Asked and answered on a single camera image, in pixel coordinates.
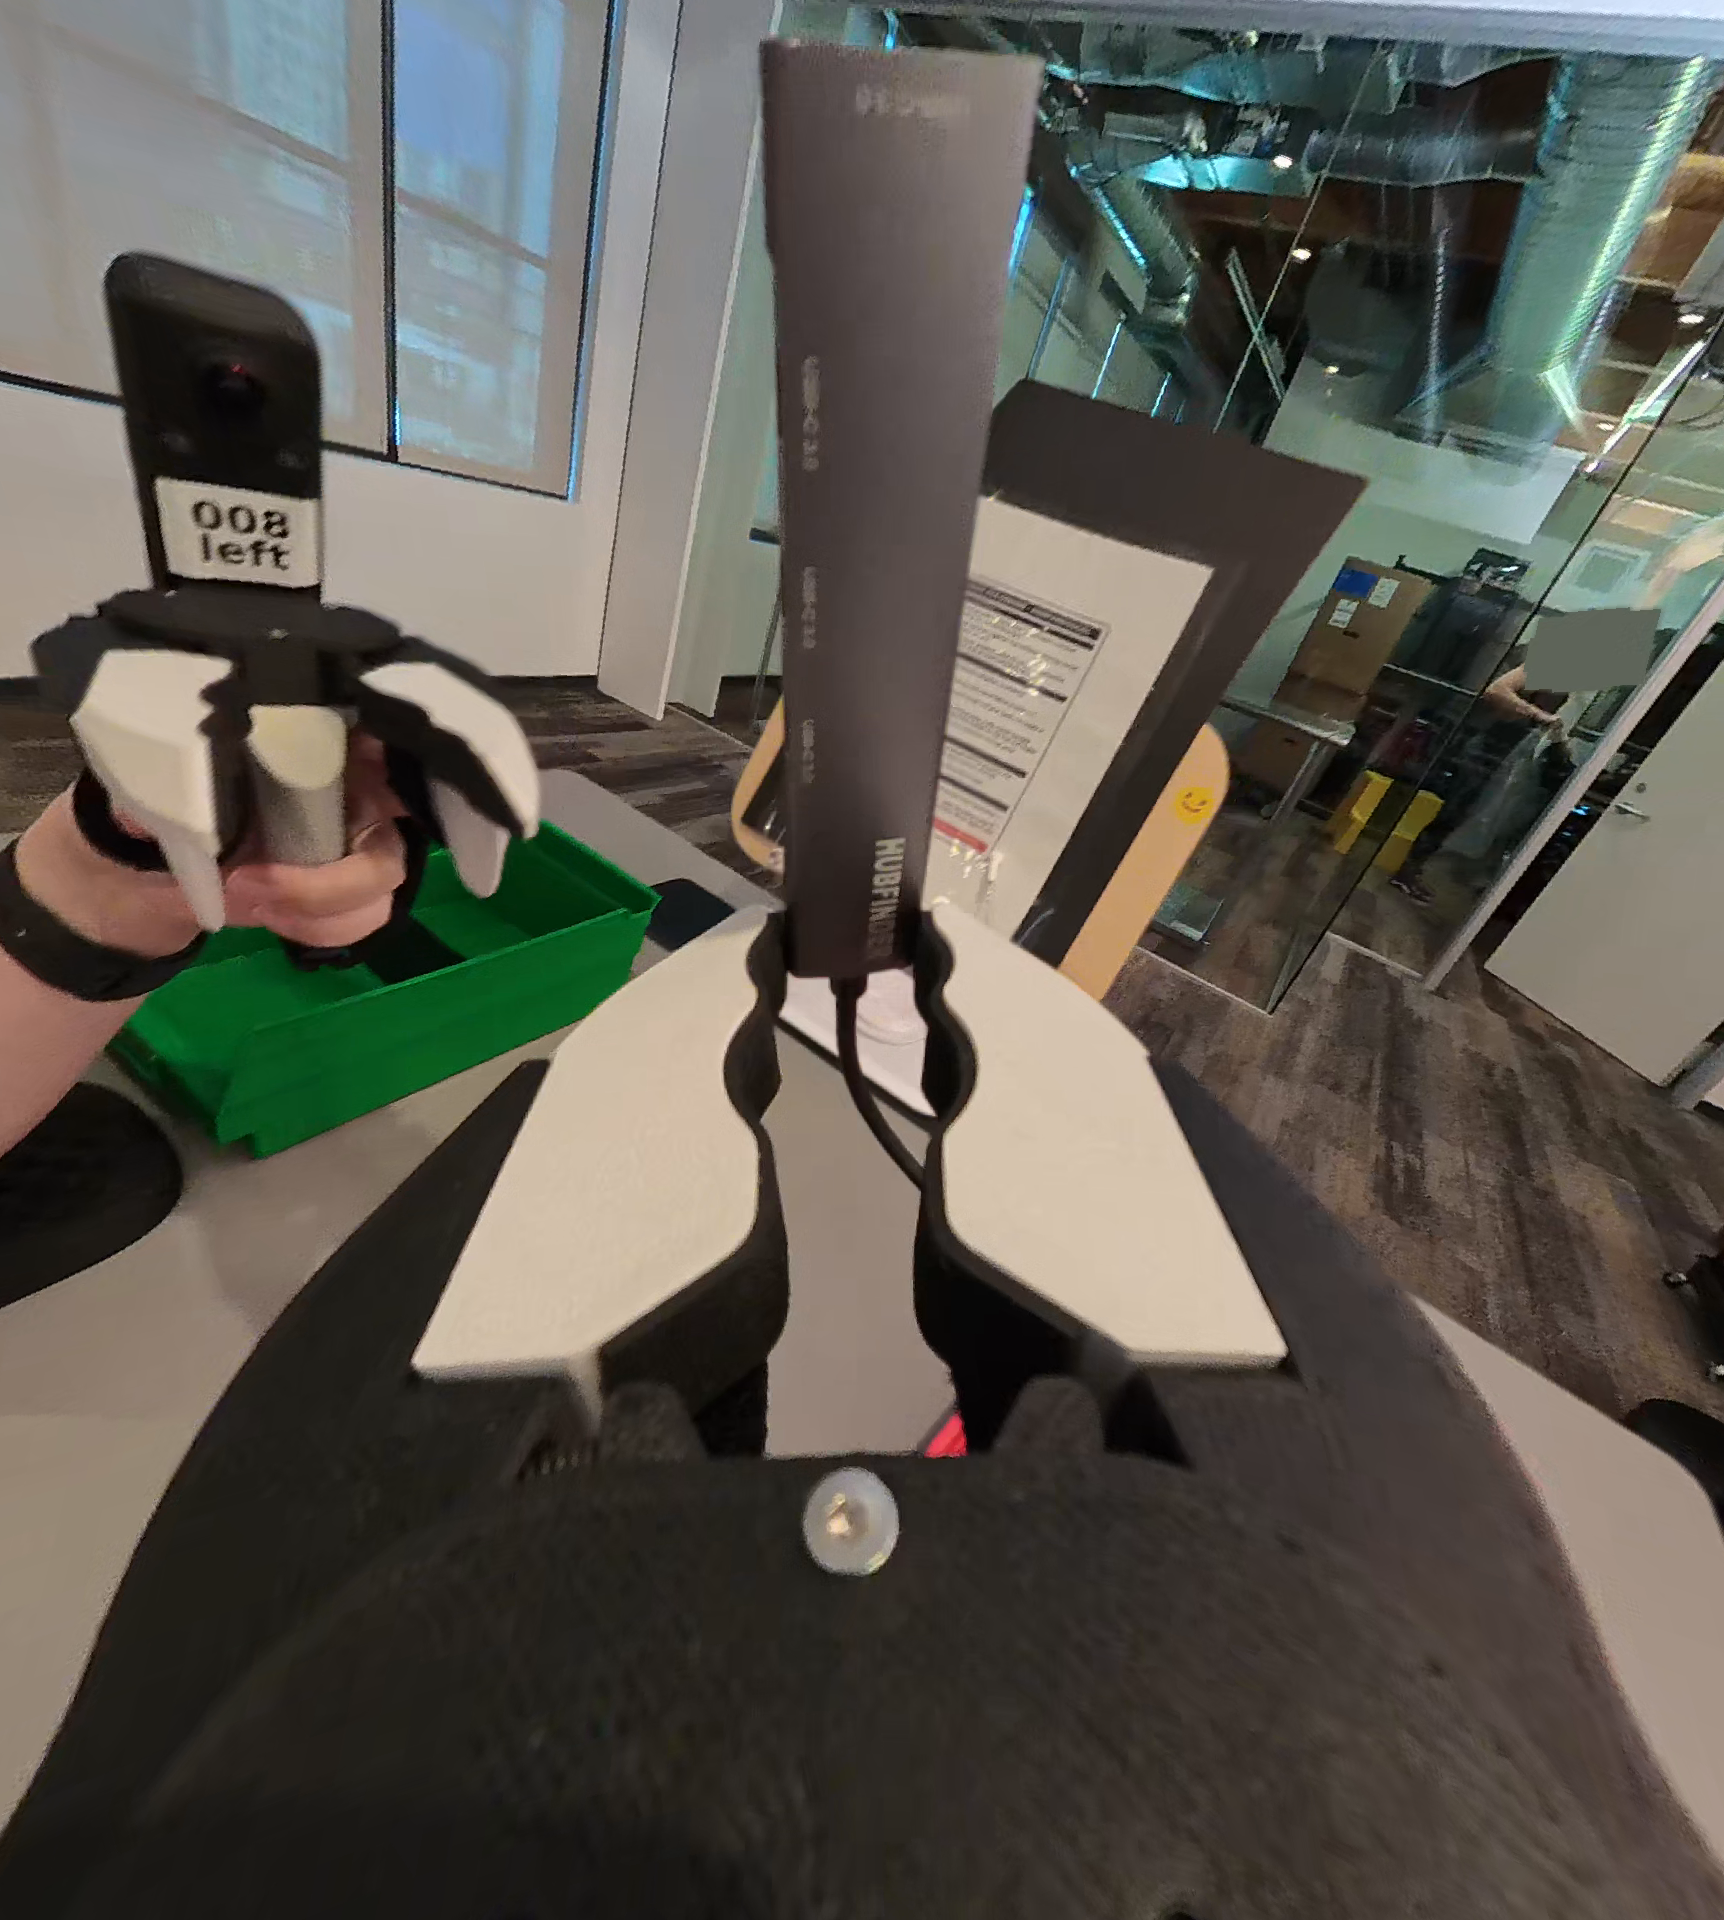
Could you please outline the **cardboard box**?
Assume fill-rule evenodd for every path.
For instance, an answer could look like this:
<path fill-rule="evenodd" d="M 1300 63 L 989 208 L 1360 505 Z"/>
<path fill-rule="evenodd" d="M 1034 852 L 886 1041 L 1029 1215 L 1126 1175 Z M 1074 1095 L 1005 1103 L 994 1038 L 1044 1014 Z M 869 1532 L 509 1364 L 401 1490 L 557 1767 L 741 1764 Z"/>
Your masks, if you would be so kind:
<path fill-rule="evenodd" d="M 1347 556 L 1283 672 L 1281 701 L 1333 716 L 1360 709 L 1437 586 L 1423 571 Z"/>

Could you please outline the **person's left hand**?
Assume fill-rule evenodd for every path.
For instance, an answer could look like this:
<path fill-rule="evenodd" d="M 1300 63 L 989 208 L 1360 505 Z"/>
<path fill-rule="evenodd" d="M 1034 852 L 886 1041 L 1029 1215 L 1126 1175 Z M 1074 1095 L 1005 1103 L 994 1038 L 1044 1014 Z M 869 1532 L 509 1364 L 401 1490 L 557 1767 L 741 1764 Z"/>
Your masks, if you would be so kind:
<path fill-rule="evenodd" d="M 383 928 L 409 870 L 379 741 L 357 731 L 345 758 L 345 856 L 317 867 L 273 861 L 253 840 L 224 867 L 224 924 L 261 928 L 299 947 L 350 947 Z M 24 890 L 60 924 L 99 947 L 166 957 L 200 933 L 178 881 L 96 850 L 73 803 L 54 800 L 14 850 Z"/>

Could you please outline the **window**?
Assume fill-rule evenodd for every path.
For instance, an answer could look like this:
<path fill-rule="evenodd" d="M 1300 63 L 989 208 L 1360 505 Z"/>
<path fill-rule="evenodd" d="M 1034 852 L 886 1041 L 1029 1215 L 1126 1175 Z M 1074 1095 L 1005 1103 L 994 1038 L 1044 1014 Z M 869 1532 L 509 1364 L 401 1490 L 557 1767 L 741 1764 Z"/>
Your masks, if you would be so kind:
<path fill-rule="evenodd" d="M 608 4 L 383 4 L 399 461 L 567 491 L 608 52 Z"/>

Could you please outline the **black textured pad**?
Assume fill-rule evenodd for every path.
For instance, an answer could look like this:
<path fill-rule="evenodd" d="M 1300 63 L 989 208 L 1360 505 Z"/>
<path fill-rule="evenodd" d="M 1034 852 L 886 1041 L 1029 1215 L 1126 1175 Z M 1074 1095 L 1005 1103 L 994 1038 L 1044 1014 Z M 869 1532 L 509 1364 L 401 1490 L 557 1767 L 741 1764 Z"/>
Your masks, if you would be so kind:
<path fill-rule="evenodd" d="M 183 1190 L 176 1144 L 127 1095 L 77 1083 L 0 1158 L 0 1310 L 150 1236 Z"/>

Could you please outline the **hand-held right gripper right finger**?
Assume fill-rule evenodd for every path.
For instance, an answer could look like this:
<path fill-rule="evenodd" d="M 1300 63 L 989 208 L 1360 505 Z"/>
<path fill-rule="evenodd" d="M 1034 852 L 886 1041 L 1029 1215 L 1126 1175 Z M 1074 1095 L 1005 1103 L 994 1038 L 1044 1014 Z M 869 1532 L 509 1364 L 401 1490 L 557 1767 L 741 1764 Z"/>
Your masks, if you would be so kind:
<path fill-rule="evenodd" d="M 957 906 L 927 910 L 914 984 L 914 1302 L 957 1391 L 1276 1371 L 1286 1338 L 1145 1047 Z"/>

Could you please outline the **black framed instruction sign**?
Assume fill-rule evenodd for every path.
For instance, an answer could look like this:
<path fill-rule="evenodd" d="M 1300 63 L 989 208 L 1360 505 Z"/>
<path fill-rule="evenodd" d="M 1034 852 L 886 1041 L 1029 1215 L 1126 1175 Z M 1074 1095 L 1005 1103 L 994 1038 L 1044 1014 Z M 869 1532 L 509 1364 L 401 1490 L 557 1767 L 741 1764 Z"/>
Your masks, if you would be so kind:
<path fill-rule="evenodd" d="M 1065 960 L 1363 491 L 1353 472 L 1041 381 L 999 396 L 935 670 L 921 908 Z"/>

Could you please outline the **white door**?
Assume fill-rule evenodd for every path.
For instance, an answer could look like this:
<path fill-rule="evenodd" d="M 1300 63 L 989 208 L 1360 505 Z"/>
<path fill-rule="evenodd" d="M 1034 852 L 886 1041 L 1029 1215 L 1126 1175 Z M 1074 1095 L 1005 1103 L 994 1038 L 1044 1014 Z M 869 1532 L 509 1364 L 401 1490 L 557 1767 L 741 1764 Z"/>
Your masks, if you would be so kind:
<path fill-rule="evenodd" d="M 1657 1088 L 1724 1023 L 1724 664 L 1488 971 Z"/>

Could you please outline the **yellow floor sign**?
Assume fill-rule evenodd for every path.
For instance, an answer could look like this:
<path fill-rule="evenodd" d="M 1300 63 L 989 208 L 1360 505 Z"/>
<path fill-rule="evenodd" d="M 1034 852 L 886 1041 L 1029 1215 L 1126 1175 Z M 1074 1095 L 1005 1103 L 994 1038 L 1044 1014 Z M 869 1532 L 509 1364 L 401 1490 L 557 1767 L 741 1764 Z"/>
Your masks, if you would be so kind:
<path fill-rule="evenodd" d="M 1362 771 L 1353 777 L 1337 803 L 1328 829 L 1328 846 L 1335 853 L 1353 852 L 1371 832 L 1380 832 L 1378 852 L 1371 867 L 1383 873 L 1397 873 L 1414 856 L 1421 833 L 1434 824 L 1443 806 L 1443 796 L 1417 785 L 1407 793 L 1399 812 L 1394 812 L 1397 781 L 1378 771 Z"/>

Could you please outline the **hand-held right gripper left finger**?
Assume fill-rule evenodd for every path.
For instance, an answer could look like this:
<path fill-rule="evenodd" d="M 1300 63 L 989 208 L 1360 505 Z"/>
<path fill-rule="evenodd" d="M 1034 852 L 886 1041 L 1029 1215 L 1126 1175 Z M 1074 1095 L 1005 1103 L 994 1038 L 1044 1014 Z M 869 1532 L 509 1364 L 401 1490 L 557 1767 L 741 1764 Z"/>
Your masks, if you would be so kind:
<path fill-rule="evenodd" d="M 746 908 L 556 1046 L 412 1355 L 419 1379 L 635 1381 L 718 1400 L 790 1308 L 763 1116 L 783 917 Z"/>

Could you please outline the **silver ventilation duct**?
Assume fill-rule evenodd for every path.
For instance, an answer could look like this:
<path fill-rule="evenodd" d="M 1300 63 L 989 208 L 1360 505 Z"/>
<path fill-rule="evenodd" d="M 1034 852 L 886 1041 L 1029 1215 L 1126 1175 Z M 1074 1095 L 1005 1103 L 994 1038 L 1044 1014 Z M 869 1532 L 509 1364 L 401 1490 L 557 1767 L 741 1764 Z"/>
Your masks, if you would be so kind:
<path fill-rule="evenodd" d="M 1579 419 L 1619 283 L 1704 119 L 1719 62 L 1578 53 L 1558 63 L 1456 419 L 1540 446 Z"/>

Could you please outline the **dark grey usb hub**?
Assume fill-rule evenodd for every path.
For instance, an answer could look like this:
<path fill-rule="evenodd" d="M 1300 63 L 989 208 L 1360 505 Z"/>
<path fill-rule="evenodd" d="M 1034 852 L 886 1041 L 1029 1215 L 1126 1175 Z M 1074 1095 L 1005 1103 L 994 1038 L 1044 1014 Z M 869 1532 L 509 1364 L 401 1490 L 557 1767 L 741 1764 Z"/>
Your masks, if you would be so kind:
<path fill-rule="evenodd" d="M 912 960 L 1041 63 L 771 38 L 786 963 Z"/>

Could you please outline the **green plastic bin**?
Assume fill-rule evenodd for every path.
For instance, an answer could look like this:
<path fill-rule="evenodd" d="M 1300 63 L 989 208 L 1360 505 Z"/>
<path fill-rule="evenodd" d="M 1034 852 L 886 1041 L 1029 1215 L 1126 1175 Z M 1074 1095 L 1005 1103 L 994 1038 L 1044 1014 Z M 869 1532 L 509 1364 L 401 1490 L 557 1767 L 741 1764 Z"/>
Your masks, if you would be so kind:
<path fill-rule="evenodd" d="M 434 848 L 407 913 L 345 967 L 221 929 L 105 1051 L 213 1144 L 268 1158 L 571 1028 L 628 984 L 658 901 L 550 824 L 485 897 Z"/>

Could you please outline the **black wristband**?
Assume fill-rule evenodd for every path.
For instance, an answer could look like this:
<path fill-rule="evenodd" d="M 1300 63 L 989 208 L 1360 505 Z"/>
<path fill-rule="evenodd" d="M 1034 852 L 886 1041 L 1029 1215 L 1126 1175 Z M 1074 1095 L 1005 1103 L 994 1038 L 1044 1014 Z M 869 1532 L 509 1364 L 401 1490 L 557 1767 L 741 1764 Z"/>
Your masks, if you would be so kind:
<path fill-rule="evenodd" d="M 197 929 L 170 954 L 144 955 L 73 929 L 26 887 L 19 844 L 0 848 L 0 951 L 40 985 L 88 1004 L 152 996 L 187 969 L 207 944 Z"/>

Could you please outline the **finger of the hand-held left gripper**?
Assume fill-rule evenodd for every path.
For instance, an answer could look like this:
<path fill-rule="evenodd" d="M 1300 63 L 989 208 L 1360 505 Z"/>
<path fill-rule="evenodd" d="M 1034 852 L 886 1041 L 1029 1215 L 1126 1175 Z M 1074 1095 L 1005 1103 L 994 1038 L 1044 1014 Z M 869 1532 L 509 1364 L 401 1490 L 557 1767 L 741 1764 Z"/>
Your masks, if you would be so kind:
<path fill-rule="evenodd" d="M 542 818 L 538 761 L 496 684 L 457 656 L 389 656 L 355 670 L 353 720 L 417 836 L 490 900 Z"/>
<path fill-rule="evenodd" d="M 226 857 L 253 809 L 249 705 L 236 664 L 114 646 L 99 656 L 69 723 L 116 822 L 153 842 L 200 929 L 221 929 Z"/>

